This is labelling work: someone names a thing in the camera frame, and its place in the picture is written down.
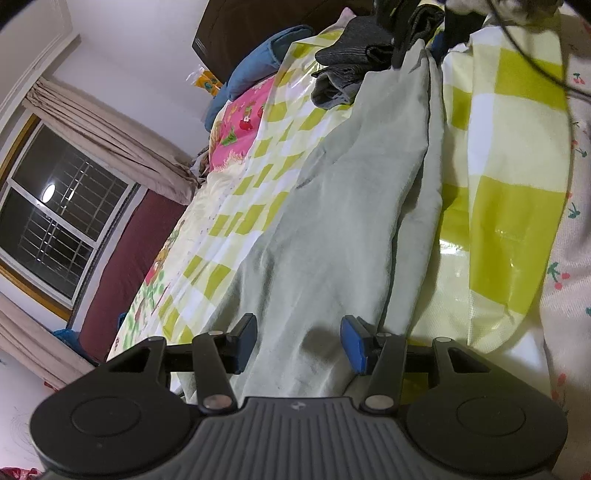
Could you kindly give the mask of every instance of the yellow-green checkered blanket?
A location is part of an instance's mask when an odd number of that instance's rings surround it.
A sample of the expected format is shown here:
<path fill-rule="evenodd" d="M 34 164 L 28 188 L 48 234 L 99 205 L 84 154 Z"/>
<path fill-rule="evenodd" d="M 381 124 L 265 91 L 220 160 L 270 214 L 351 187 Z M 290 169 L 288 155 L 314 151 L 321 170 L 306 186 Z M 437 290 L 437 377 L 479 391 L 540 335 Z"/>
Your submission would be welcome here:
<path fill-rule="evenodd" d="M 509 27 L 538 65 L 562 78 L 557 17 Z M 444 59 L 443 213 L 411 337 L 506 342 L 544 277 L 566 198 L 566 95 L 514 50 L 499 27 Z"/>
<path fill-rule="evenodd" d="M 509 29 L 560 77 L 557 28 L 552 20 Z M 311 74 L 320 68 L 314 53 L 340 33 L 291 46 L 244 164 L 210 174 L 142 285 L 110 357 L 151 335 L 186 343 L 202 331 L 308 153 L 349 116 L 347 107 L 327 112 L 310 100 Z M 532 71 L 498 27 L 474 33 L 442 69 L 444 205 L 411 338 L 449 336 L 490 352 L 530 312 L 544 277 L 569 178 L 566 96 Z"/>
<path fill-rule="evenodd" d="M 321 68 L 314 54 L 341 33 L 291 45 L 244 162 L 209 174 L 142 284 L 110 358 L 152 335 L 189 343 L 202 331 L 236 269 L 279 211 L 308 154 L 350 116 L 349 106 L 326 111 L 310 100 L 311 74 Z"/>

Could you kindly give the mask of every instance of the beige curtain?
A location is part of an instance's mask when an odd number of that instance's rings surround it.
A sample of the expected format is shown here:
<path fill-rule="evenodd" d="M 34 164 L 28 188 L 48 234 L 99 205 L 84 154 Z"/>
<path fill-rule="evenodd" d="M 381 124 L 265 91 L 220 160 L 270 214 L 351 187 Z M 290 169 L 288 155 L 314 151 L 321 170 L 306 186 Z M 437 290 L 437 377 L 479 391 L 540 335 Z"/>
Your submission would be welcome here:
<path fill-rule="evenodd" d="M 22 104 L 73 145 L 133 181 L 188 205 L 197 180 L 188 156 L 96 102 L 41 77 Z"/>
<path fill-rule="evenodd" d="M 0 349 L 55 388 L 93 368 L 1 293 Z"/>

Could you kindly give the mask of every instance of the metal rivet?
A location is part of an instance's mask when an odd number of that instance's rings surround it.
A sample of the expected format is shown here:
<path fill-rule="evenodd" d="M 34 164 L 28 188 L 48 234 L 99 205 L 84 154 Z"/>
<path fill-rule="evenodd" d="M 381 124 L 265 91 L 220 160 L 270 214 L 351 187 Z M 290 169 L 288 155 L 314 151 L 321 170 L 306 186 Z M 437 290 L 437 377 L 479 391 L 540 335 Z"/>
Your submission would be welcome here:
<path fill-rule="evenodd" d="M 232 406 L 232 399 L 227 395 L 209 395 L 203 400 L 203 406 L 208 410 L 223 410 Z"/>
<path fill-rule="evenodd" d="M 372 410 L 388 410 L 394 406 L 394 400 L 387 395 L 371 395 L 365 399 L 365 406 Z"/>

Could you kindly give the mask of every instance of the red cloth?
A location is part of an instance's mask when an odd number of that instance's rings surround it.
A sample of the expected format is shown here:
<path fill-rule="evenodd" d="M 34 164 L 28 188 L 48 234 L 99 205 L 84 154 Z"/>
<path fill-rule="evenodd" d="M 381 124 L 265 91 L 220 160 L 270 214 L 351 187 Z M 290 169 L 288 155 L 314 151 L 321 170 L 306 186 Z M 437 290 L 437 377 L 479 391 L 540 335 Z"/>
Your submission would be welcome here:
<path fill-rule="evenodd" d="M 15 480 L 36 480 L 41 475 L 41 472 L 36 468 L 24 470 L 22 468 L 7 467 L 0 468 L 0 472 Z"/>
<path fill-rule="evenodd" d="M 151 190 L 131 216 L 90 304 L 79 341 L 95 360 L 103 362 L 117 335 L 117 320 L 127 312 L 185 206 Z"/>

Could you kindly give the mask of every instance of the gray cloth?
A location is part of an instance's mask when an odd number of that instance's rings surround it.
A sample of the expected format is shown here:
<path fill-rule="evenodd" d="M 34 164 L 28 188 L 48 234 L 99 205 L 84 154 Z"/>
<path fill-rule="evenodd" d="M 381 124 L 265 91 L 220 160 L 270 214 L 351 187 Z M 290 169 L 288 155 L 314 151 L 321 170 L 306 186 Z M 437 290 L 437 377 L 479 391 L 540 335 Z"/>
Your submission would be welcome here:
<path fill-rule="evenodd" d="M 406 334 L 441 209 L 440 91 L 419 40 L 401 70 L 367 74 L 351 117 L 306 160 L 207 325 L 258 318 L 250 362 L 232 379 L 238 398 L 343 394 L 346 314 Z"/>
<path fill-rule="evenodd" d="M 316 52 L 326 68 L 312 74 L 317 78 L 312 102 L 325 110 L 353 104 L 365 74 L 390 67 L 392 49 L 392 34 L 375 17 L 352 18 L 334 44 Z"/>

